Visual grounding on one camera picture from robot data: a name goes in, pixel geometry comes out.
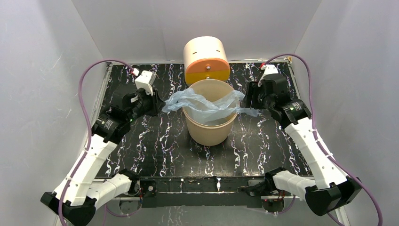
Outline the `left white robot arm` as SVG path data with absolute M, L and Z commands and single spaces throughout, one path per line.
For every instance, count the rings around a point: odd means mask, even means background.
M 130 131 L 132 122 L 143 116 L 158 116 L 164 105 L 156 88 L 137 88 L 99 114 L 90 129 L 88 148 L 83 149 L 62 183 L 54 191 L 45 192 L 40 200 L 59 216 L 62 225 L 86 226 L 108 201 L 121 194 L 135 196 L 141 192 L 140 177 L 128 169 L 97 187 L 91 185 L 107 157 Z

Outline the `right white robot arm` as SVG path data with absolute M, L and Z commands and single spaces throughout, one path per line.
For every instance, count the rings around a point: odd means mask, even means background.
M 349 204 L 361 191 L 359 183 L 330 160 L 332 154 L 320 149 L 311 112 L 302 100 L 290 96 L 284 75 L 268 74 L 260 81 L 249 81 L 244 107 L 268 110 L 297 145 L 313 174 L 313 179 L 308 179 L 276 168 L 265 173 L 259 185 L 266 192 L 277 195 L 287 191 L 304 199 L 314 214 L 323 216 Z

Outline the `light blue plastic bag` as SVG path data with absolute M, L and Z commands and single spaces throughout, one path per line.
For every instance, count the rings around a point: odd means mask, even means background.
M 188 88 L 172 94 L 170 98 L 165 101 L 162 112 L 175 112 L 184 107 L 188 107 L 192 110 L 193 119 L 201 124 L 221 119 L 231 113 L 245 113 L 256 117 L 259 114 L 258 110 L 240 107 L 239 103 L 243 99 L 244 94 L 234 90 L 223 98 L 210 102 L 202 95 L 196 94 L 192 88 Z

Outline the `beige round trash bin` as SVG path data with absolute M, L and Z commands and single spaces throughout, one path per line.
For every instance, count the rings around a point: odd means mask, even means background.
M 190 86 L 196 94 L 202 95 L 210 102 L 217 101 L 234 88 L 225 81 L 206 79 L 198 81 Z M 186 118 L 186 124 L 191 138 L 205 146 L 214 146 L 222 143 L 229 135 L 237 113 L 231 113 L 221 119 L 213 120 L 205 124 L 198 123 L 192 117 L 192 110 L 188 107 L 182 108 Z

